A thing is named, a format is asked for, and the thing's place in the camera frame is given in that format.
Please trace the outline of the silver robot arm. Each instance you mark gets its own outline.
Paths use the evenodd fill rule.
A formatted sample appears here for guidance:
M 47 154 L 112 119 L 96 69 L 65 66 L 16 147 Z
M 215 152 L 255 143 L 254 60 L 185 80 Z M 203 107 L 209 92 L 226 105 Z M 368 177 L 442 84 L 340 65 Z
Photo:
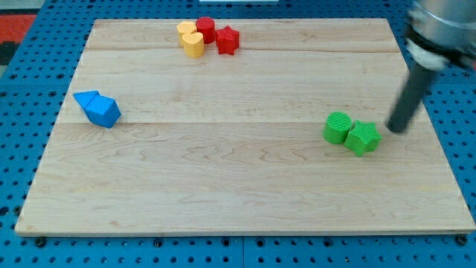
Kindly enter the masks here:
M 475 69 L 475 0 L 415 0 L 408 10 L 408 51 L 422 67 Z

